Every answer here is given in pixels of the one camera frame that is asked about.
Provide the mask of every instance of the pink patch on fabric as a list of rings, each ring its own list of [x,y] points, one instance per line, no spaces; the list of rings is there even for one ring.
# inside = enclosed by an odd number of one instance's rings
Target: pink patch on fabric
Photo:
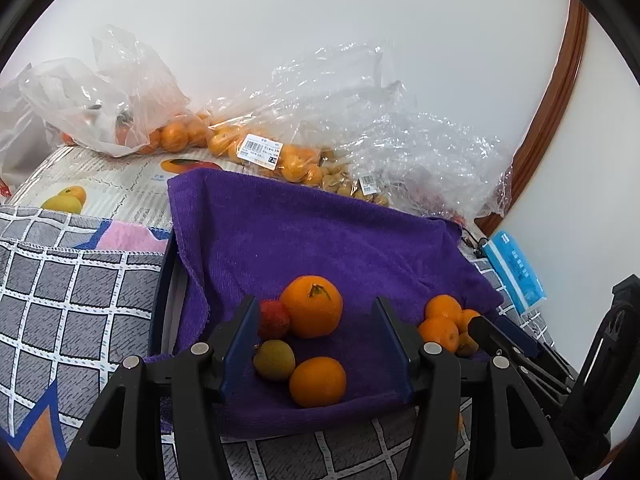
[[[101,251],[144,251],[164,253],[167,240],[158,240],[143,225],[125,224],[114,220],[98,240],[96,249]]]

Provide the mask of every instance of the barcode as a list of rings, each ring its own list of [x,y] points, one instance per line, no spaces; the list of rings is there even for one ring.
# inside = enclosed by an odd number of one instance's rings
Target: barcode
[[[252,140],[248,140],[245,146],[246,149],[254,153],[260,153],[263,147],[264,146],[262,144],[259,144],[258,142],[253,142]]]

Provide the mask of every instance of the red fruit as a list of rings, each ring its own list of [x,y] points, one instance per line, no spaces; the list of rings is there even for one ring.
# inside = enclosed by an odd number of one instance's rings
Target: red fruit
[[[291,320],[284,305],[278,300],[260,302],[260,326],[258,335],[262,339],[280,339],[289,331]]]

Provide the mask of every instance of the plastic bag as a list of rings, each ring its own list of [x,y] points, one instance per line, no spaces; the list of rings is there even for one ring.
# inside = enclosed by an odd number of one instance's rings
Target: plastic bag
[[[55,150],[57,139],[20,95],[18,81],[0,89],[0,195],[8,198]]]
[[[124,156],[161,144],[158,128],[186,117],[175,77],[151,47],[112,25],[94,37],[94,50],[100,72],[77,59],[47,61],[20,78],[20,93],[81,146]],[[169,133],[172,149],[187,146],[186,131]]]
[[[282,143],[275,167],[258,163],[265,176],[462,223],[502,214],[513,153],[419,112],[387,49],[322,48],[277,67],[263,90],[210,102],[210,151],[255,162],[241,155],[251,134]]]

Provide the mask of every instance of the white wall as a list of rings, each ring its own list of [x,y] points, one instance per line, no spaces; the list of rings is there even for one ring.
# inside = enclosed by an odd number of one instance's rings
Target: white wall
[[[28,62],[93,66],[90,32],[111,22],[158,50],[198,104],[255,88],[326,44],[389,38],[423,110],[518,143],[556,62],[568,0],[56,0],[0,84]]]
[[[611,288],[640,276],[640,88],[591,18],[574,95],[542,163],[502,228],[518,241],[548,300],[558,350],[579,368],[611,305]],[[612,429],[640,414],[640,386]]]

